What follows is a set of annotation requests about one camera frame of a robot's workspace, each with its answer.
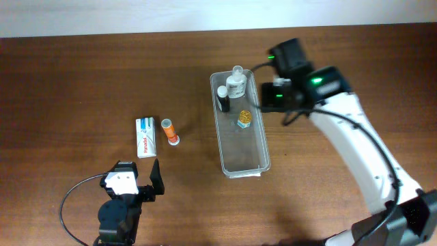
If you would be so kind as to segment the dark bottle white cap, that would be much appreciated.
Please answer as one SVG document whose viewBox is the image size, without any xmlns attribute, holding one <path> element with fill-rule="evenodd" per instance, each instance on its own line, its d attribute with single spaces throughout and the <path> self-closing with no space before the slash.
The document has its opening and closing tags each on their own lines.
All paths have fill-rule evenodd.
<svg viewBox="0 0 437 246">
<path fill-rule="evenodd" d="M 216 99 L 218 101 L 219 109 L 224 113 L 229 112 L 230 111 L 230 99 L 229 99 L 227 87 L 224 85 L 221 85 L 217 88 L 216 92 L 217 92 Z"/>
</svg>

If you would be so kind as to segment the orange tablet tube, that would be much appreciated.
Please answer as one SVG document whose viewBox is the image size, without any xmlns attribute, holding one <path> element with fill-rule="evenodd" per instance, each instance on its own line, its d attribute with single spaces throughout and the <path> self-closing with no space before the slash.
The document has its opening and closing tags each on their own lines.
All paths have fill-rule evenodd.
<svg viewBox="0 0 437 246">
<path fill-rule="evenodd" d="M 167 141 L 169 142 L 169 144 L 171 146 L 178 145 L 180 142 L 180 138 L 173 127 L 172 121 L 170 119 L 162 120 L 161 127 L 163 128 L 167 136 Z"/>
</svg>

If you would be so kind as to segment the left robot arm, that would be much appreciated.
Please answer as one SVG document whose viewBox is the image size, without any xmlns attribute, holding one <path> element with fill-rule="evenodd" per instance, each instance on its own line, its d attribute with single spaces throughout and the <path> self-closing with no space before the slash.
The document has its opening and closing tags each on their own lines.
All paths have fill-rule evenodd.
<svg viewBox="0 0 437 246">
<path fill-rule="evenodd" d="M 150 173 L 151 185 L 137 185 L 137 164 L 118 161 L 100 180 L 110 200 L 98 211 L 100 223 L 94 245 L 134 245 L 142 204 L 165 193 L 158 159 Z"/>
</svg>

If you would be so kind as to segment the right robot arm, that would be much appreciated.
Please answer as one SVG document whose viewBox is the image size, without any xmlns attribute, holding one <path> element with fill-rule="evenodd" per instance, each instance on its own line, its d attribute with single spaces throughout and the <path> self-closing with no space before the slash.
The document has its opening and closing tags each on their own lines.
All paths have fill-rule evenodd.
<svg viewBox="0 0 437 246">
<path fill-rule="evenodd" d="M 283 125 L 305 115 L 331 142 L 358 184 L 370 217 L 302 245 L 419 245 L 436 231 L 436 191 L 425 192 L 385 146 L 338 68 L 316 70 L 298 39 L 269 50 L 277 79 L 262 85 L 261 110 Z"/>
</svg>

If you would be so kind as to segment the white Panadol box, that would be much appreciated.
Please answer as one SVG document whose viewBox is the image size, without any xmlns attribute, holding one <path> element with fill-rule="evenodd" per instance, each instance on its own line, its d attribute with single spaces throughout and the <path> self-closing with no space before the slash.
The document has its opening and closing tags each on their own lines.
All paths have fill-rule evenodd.
<svg viewBox="0 0 437 246">
<path fill-rule="evenodd" d="M 154 118 L 135 120 L 137 135 L 137 156 L 140 159 L 156 156 L 156 134 Z"/>
</svg>

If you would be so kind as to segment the white plastic bottle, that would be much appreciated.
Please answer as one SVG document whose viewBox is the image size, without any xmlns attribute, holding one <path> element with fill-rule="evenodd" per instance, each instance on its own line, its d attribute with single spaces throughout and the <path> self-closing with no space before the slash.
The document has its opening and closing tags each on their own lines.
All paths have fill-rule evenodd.
<svg viewBox="0 0 437 246">
<path fill-rule="evenodd" d="M 243 68 L 241 66 L 234 66 L 232 74 L 226 79 L 228 96 L 231 99 L 244 96 L 246 91 L 246 82 L 247 77 L 244 74 Z"/>
</svg>

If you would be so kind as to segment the clear plastic container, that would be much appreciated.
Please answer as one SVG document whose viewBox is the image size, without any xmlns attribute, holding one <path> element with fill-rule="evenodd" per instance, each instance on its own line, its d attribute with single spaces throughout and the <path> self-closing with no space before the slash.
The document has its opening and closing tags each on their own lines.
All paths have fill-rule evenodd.
<svg viewBox="0 0 437 246">
<path fill-rule="evenodd" d="M 226 86 L 226 79 L 232 74 L 232 70 L 216 72 L 210 76 L 221 168 L 228 178 L 260 176 L 270 169 L 262 113 L 256 107 L 258 95 L 255 77 L 252 71 L 243 70 L 247 77 L 245 94 L 239 98 L 229 98 L 230 111 L 227 113 L 219 109 L 216 91 L 219 86 Z M 238 116 L 243 110 L 252 114 L 248 128 L 238 126 Z"/>
</svg>

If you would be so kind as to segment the small jar gold lid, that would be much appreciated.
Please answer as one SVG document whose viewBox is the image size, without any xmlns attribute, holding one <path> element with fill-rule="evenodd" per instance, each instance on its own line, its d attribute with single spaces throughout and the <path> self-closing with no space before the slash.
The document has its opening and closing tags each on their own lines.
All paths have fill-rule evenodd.
<svg viewBox="0 0 437 246">
<path fill-rule="evenodd" d="M 238 116 L 238 126 L 241 128 L 248 128 L 251 125 L 252 114 L 250 111 L 243 110 Z"/>
</svg>

